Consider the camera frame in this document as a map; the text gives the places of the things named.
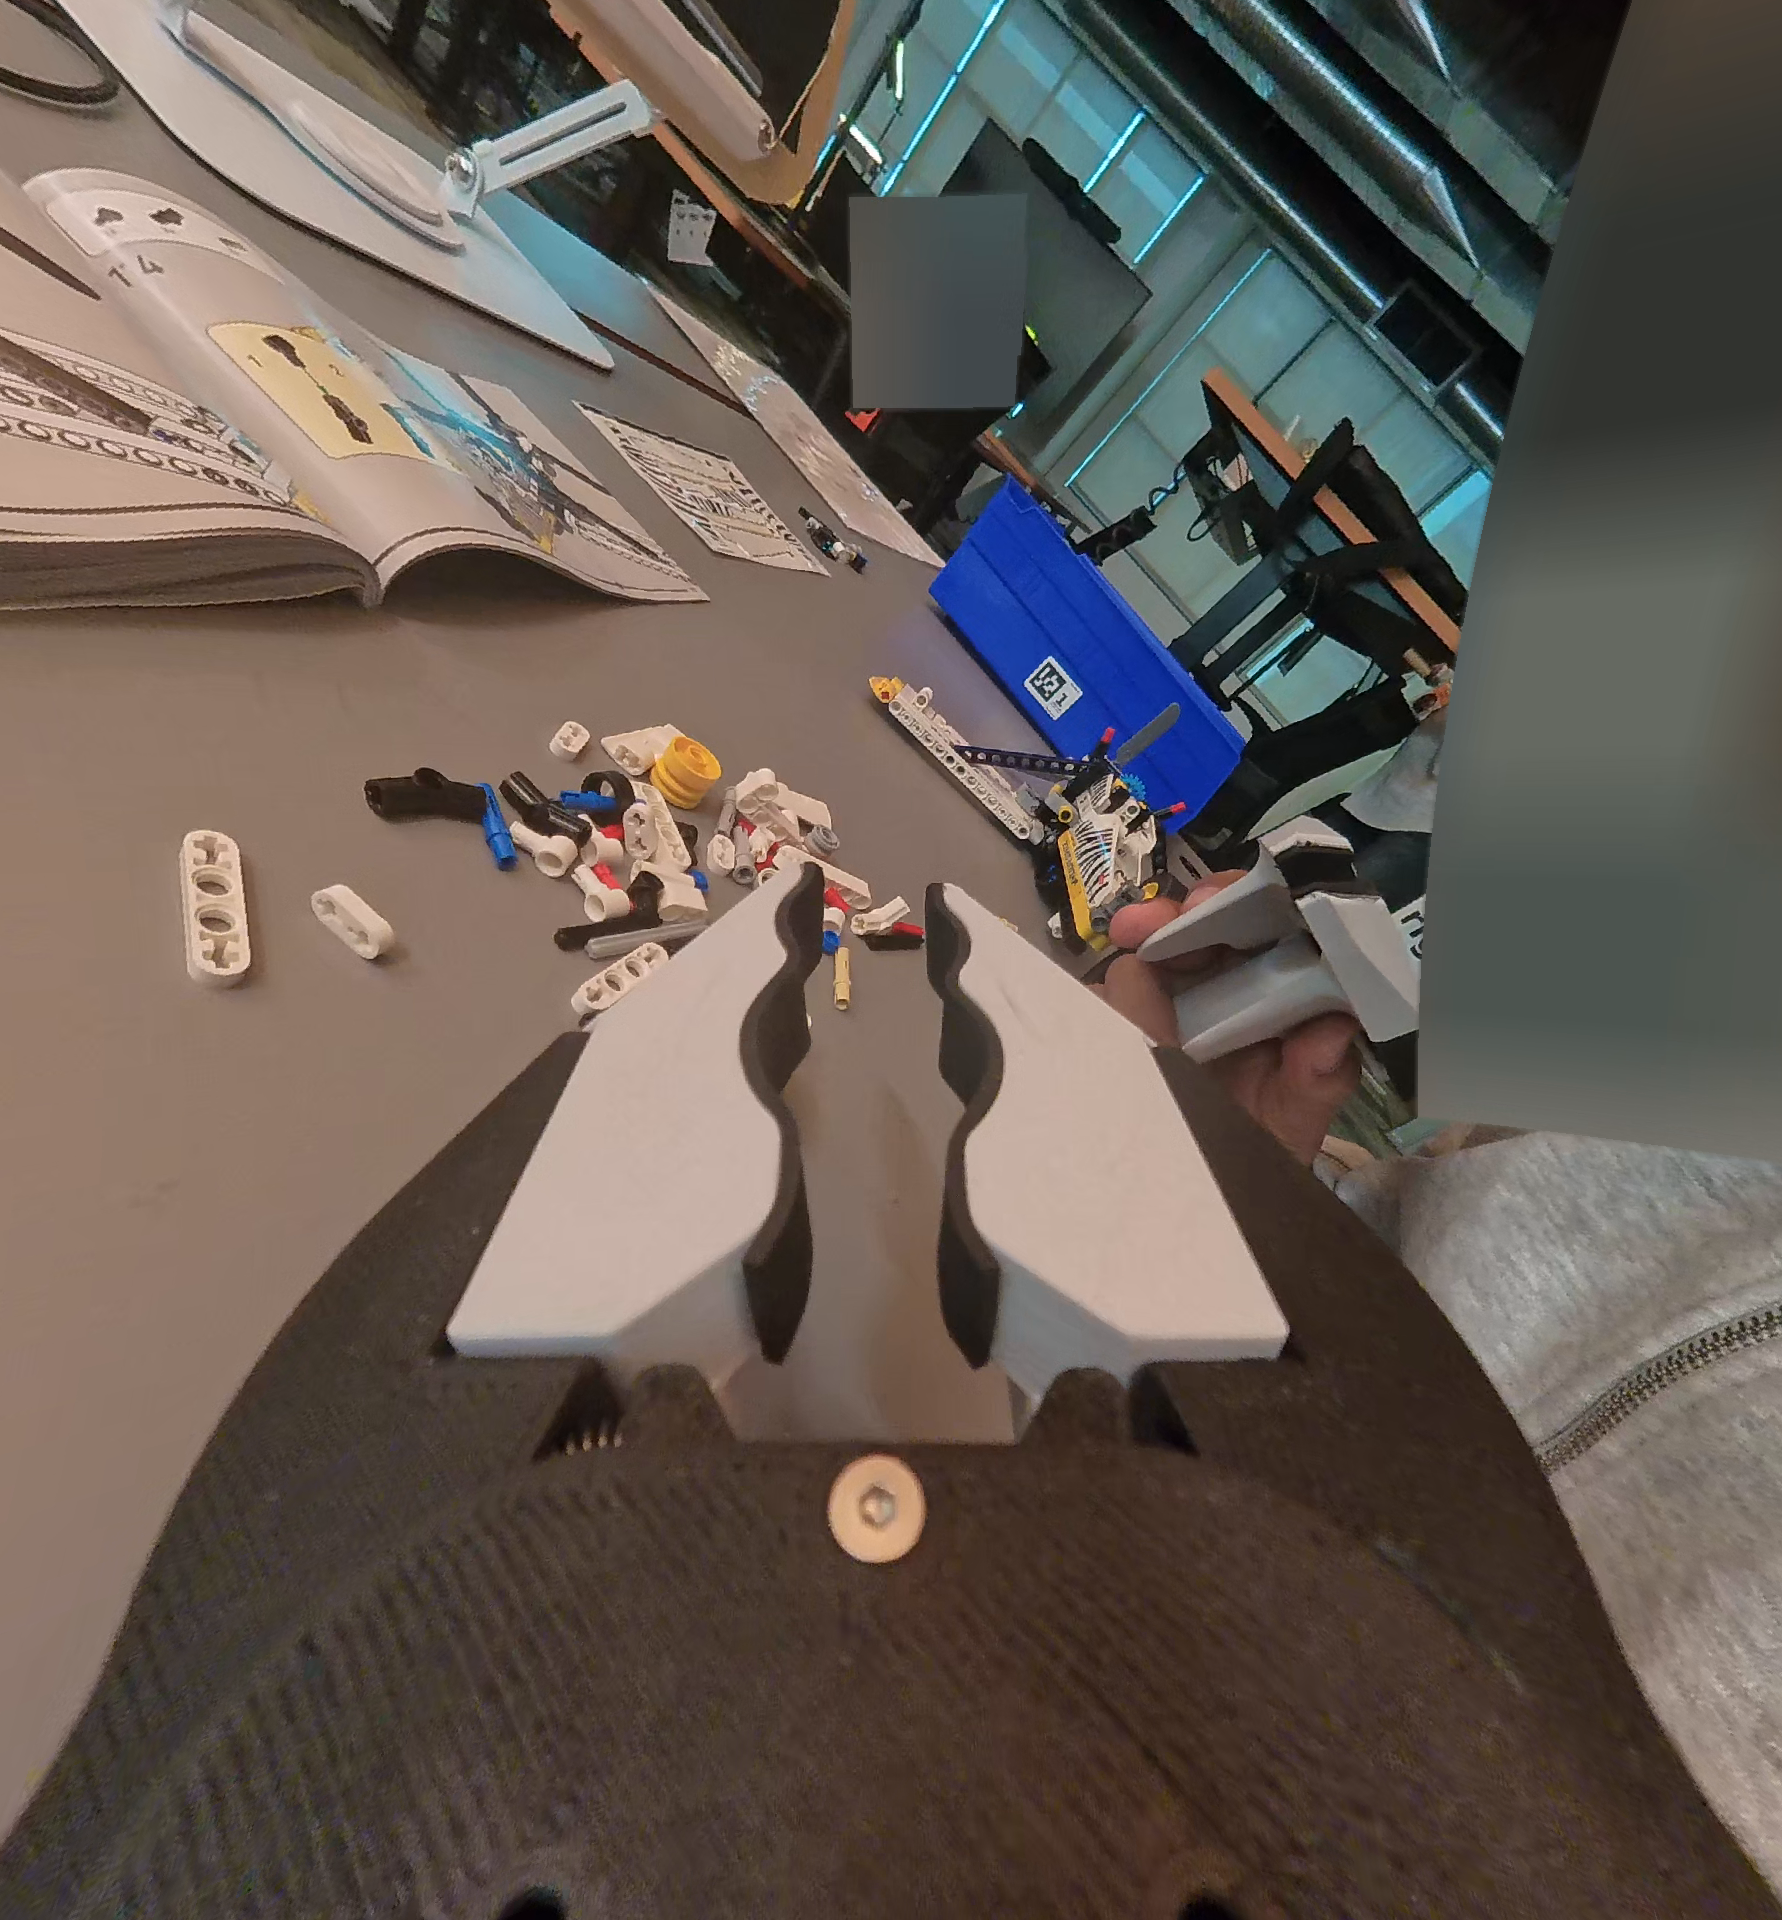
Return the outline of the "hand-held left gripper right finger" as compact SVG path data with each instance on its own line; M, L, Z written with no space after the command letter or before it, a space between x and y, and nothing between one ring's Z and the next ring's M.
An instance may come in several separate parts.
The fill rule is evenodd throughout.
M947 1144L937 1284L975 1370L1274 1362L1288 1318L1160 1054L958 883L927 889Z

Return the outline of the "zebra sticker sheet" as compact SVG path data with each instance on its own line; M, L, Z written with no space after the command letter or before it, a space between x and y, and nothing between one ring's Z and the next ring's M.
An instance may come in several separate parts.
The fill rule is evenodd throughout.
M580 412L714 554L772 571L826 576L828 565L726 456L581 402Z

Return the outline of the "large black screen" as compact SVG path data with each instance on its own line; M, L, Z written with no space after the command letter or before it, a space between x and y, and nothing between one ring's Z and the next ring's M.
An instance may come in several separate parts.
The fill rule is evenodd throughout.
M1024 329L1043 362L1031 387L1042 408L1074 395L1104 349L1149 299L1119 254L1121 227L1084 184L1035 140L1027 168Z

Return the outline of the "white monitor stand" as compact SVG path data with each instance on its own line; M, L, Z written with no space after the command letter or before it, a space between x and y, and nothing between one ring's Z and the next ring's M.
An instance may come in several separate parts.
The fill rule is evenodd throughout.
M614 366L489 205L460 211L440 163L343 95L197 3L62 11L178 145L263 210L591 367Z

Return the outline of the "zebra striped lego aircraft model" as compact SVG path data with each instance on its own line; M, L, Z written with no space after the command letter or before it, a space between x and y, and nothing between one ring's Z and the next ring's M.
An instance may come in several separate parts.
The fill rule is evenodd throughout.
M1179 720L1162 709L1119 745L1106 729L1082 756L971 743L934 707L930 687L872 676L882 715L1031 861L1049 932L1071 952L1111 945L1115 915L1167 892L1167 826L1183 802L1154 807L1131 764Z

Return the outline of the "blue plastic bin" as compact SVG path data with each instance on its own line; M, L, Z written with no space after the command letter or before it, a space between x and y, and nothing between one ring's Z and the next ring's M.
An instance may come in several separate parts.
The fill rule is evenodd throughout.
M1183 831L1231 781L1244 740L1060 524L1011 476L932 581L968 651L1064 756L1179 715L1131 773Z

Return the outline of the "pile of loose lego pieces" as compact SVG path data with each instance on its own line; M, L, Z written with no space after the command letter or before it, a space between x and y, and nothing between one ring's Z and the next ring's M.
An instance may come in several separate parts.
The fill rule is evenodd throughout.
M824 802L759 768L727 786L713 831L704 807L726 770L696 738L673 729L607 735L611 768L580 786L548 791L522 773L460 781L422 765L363 782L368 811L385 824L448 822L480 834L495 868L532 868L575 889L573 919L556 948L590 960L569 1001L575 1029L590 1026L713 924L711 880L758 889L811 876L818 883L818 951L837 943L917 952L927 932L901 899L832 863L840 847Z

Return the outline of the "person's right hand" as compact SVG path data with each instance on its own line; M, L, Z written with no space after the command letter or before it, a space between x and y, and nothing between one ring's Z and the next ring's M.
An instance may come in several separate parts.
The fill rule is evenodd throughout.
M1244 876L1242 870L1216 872L1183 899L1137 899L1117 911L1111 943L1121 957L1092 992L1137 1026L1148 1044L1179 1048L1176 995L1199 978L1232 971L1246 957L1205 947L1154 965L1141 955L1143 945L1171 919ZM1357 1038L1353 1019L1325 1016L1214 1060L1208 1070L1242 1112L1280 1140L1299 1165L1312 1165L1341 1107L1359 1086Z

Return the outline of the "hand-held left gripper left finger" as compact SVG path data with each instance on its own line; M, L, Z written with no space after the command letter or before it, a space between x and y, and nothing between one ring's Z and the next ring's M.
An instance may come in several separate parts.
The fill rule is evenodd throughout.
M783 1363L814 1236L785 1089L826 872L774 876L578 1034L572 1076L446 1329L462 1358Z

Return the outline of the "person's grey sweatshirt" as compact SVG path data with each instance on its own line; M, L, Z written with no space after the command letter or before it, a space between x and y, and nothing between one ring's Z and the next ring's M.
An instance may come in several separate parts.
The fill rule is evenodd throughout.
M1782 1898L1782 1296L1446 1312L1660 1721Z

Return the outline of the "printed paper sheet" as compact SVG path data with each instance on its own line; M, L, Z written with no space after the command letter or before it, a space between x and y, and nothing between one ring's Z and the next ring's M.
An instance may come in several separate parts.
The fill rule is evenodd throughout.
M645 282L645 288L669 322L709 362L736 402L762 424L774 446L850 533L898 550L932 572L941 571L942 558L779 371L718 335L709 322L668 298L651 282Z

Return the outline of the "lego instruction booklet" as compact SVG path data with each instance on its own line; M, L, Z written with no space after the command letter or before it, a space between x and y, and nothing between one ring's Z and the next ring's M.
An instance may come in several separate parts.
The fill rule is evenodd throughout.
M379 340L199 204L0 166L0 611L374 607L454 553L707 599L514 391Z

